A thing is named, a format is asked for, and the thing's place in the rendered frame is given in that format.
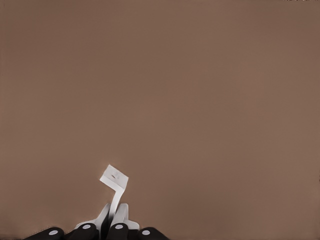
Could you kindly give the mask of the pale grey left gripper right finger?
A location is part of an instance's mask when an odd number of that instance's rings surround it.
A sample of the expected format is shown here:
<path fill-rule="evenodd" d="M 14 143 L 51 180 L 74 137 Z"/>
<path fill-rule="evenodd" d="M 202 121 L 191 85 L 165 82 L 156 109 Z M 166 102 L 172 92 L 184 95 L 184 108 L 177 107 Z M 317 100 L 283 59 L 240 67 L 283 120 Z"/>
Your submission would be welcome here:
<path fill-rule="evenodd" d="M 115 212 L 105 240 L 138 240 L 140 225 L 129 219 L 129 205 L 121 203 Z"/>

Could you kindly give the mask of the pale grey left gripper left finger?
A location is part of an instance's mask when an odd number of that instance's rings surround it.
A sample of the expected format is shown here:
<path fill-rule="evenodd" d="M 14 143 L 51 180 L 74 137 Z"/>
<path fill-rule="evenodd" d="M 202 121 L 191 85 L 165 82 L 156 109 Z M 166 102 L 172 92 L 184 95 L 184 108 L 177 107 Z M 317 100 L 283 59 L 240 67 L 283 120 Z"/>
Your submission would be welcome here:
<path fill-rule="evenodd" d="M 102 240 L 108 233 L 108 217 L 110 203 L 107 203 L 98 217 L 87 220 L 76 225 L 76 227 L 65 235 L 65 240 Z"/>

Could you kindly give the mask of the white drainage pipe clamp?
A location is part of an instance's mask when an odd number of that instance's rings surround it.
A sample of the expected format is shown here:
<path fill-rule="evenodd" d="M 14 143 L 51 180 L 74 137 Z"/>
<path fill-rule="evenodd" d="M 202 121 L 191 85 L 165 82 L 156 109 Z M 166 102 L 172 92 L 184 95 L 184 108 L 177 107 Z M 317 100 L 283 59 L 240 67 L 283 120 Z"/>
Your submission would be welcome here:
<path fill-rule="evenodd" d="M 127 188 L 129 177 L 109 164 L 99 180 L 114 190 L 108 214 L 108 221 L 111 222 L 116 214 L 122 195 Z"/>

